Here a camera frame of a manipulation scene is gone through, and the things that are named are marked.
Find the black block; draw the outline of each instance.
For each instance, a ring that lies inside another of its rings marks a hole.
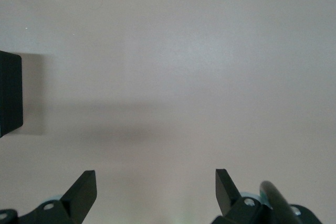
[[[22,60],[0,51],[0,137],[22,125]]]

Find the black cable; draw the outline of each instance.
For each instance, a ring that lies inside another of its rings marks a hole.
[[[269,181],[260,185],[260,195],[268,200],[279,224],[302,224],[278,189]]]

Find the black object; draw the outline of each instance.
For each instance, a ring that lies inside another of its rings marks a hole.
[[[22,125],[22,60],[0,51],[0,137]]]
[[[60,200],[45,202],[21,217],[14,209],[0,210],[0,224],[81,224],[96,197],[96,174],[87,170]]]
[[[309,209],[289,205],[271,182],[261,183],[260,192],[258,199],[242,197],[228,172],[217,169],[216,198],[223,216],[212,224],[322,224]]]

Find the screw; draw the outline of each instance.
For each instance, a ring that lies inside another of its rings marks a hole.
[[[291,207],[295,215],[301,215],[300,210],[297,207]]]
[[[4,214],[0,214],[0,220],[4,220],[6,219],[8,216],[8,214],[4,213]]]
[[[244,200],[244,203],[245,203],[247,206],[250,206],[250,207],[253,207],[253,206],[256,205],[256,204],[254,203],[254,200],[249,199],[249,198],[245,199],[245,200]]]
[[[49,204],[46,204],[44,207],[43,207],[43,210],[49,210],[51,208],[54,207],[54,204],[53,203],[49,203]]]

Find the white wall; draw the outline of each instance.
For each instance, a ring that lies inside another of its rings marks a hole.
[[[85,223],[210,223],[215,169],[336,218],[336,0],[0,0],[24,126],[0,140],[0,209],[95,169]]]

